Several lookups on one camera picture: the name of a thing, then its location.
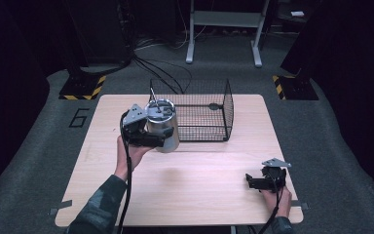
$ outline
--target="human arm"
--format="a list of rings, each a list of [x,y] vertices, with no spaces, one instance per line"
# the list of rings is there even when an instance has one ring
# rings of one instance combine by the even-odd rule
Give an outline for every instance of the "human arm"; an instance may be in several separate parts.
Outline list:
[[[266,201],[269,212],[273,212],[277,204],[277,194],[268,190],[260,190]],[[272,230],[274,234],[293,234],[293,227],[288,219],[291,208],[291,192],[285,186],[279,190],[279,209],[274,221],[272,222]]]
[[[141,162],[150,147],[130,145],[132,169]],[[93,194],[85,207],[71,222],[65,233],[112,233],[120,209],[121,200],[126,192],[128,178],[127,154],[122,138],[117,138],[117,164],[111,175]]]

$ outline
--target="metal cylinder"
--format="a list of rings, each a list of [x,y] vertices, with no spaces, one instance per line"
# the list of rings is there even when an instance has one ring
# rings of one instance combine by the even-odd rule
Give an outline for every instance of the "metal cylinder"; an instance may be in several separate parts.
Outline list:
[[[163,147],[156,147],[157,151],[162,153],[174,151],[180,143],[174,103],[168,99],[153,99],[145,106],[145,110],[147,112],[148,132],[167,134],[173,129],[172,136],[166,138]]]

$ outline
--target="metal stand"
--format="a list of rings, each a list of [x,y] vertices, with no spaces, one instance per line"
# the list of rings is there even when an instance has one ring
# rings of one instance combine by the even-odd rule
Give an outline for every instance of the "metal stand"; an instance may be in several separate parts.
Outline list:
[[[204,12],[194,10],[194,0],[191,0],[190,6],[190,42],[187,50],[187,63],[193,62],[194,55],[194,25],[213,25],[213,26],[236,26],[236,27],[254,27],[257,33],[254,40],[251,41],[251,50],[253,52],[254,64],[256,67],[262,67],[262,60],[258,44],[262,33],[263,24],[266,17],[267,8],[270,0],[265,0],[261,13],[232,13],[232,12]]]

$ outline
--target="black speaker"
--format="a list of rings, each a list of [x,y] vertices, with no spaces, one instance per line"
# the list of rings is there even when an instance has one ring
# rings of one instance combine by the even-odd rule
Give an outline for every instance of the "black speaker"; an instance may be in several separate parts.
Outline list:
[[[133,16],[128,0],[64,1],[88,65],[131,60]]]

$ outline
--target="hand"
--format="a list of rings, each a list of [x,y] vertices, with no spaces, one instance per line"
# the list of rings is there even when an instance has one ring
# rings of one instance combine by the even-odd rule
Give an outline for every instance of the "hand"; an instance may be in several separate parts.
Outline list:
[[[146,146],[129,146],[132,170],[141,162],[142,156],[151,149],[153,148]],[[114,175],[123,181],[126,181],[128,177],[127,154],[121,136],[117,137],[117,167]]]
[[[263,194],[269,212],[272,212],[277,202],[276,193],[273,193],[269,190],[260,190],[260,192]],[[283,189],[279,190],[279,197],[280,196],[281,199],[279,202],[279,210],[276,216],[289,217],[291,208],[291,192],[285,186]]]

